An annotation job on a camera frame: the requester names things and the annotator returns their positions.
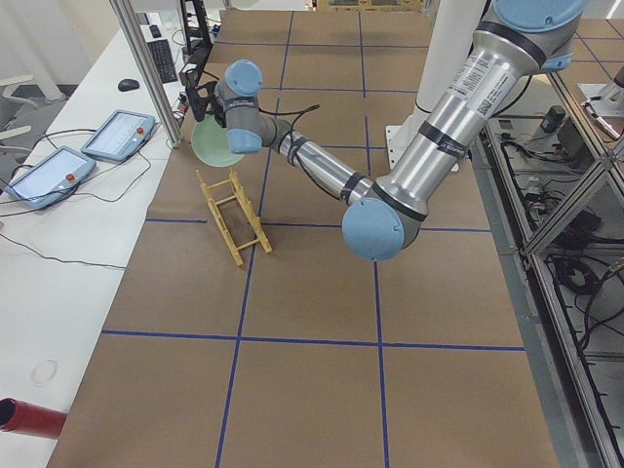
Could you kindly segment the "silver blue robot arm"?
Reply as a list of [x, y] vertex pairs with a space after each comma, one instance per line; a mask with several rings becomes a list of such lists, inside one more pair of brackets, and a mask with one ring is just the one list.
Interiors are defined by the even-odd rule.
[[415, 240], [429, 199], [516, 83], [569, 66], [585, 7], [582, 1], [443, 2], [424, 71], [434, 81], [435, 105], [404, 122], [398, 131], [404, 150], [390, 173], [375, 180], [333, 157], [283, 116], [262, 110], [257, 96], [263, 78], [250, 60], [234, 61], [208, 83], [192, 71], [186, 94], [197, 121], [212, 112], [225, 127], [232, 153], [270, 148], [344, 203], [341, 226], [349, 249], [367, 260], [386, 260]]

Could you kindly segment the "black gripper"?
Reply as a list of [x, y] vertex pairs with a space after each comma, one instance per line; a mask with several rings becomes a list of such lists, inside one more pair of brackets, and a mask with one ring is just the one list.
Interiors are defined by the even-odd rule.
[[215, 86], [217, 81], [200, 83], [201, 73], [197, 68], [189, 68], [179, 73], [180, 82], [185, 87], [188, 103], [195, 120], [203, 122], [207, 115], [215, 113]]

